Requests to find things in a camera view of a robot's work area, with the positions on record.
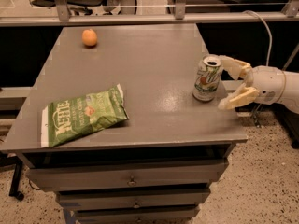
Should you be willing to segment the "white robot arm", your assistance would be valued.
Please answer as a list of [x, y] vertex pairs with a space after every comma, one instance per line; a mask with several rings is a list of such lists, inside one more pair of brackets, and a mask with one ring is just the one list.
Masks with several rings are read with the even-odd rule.
[[282, 71], [272, 66], [252, 67], [249, 63], [220, 56], [223, 69], [233, 80], [243, 79], [243, 83], [223, 98], [218, 108], [234, 109], [251, 103], [284, 105], [291, 112], [299, 113], [299, 74]]

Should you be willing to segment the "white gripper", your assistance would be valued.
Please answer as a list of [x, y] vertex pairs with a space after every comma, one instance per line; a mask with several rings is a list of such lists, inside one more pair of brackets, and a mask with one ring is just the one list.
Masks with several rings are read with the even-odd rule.
[[242, 78], [241, 84], [235, 92], [221, 99], [218, 104], [220, 110], [230, 110], [253, 103], [271, 105], [276, 103], [285, 87], [285, 75], [276, 67], [257, 66], [252, 69], [247, 62], [225, 55], [219, 56], [223, 69], [233, 80]]

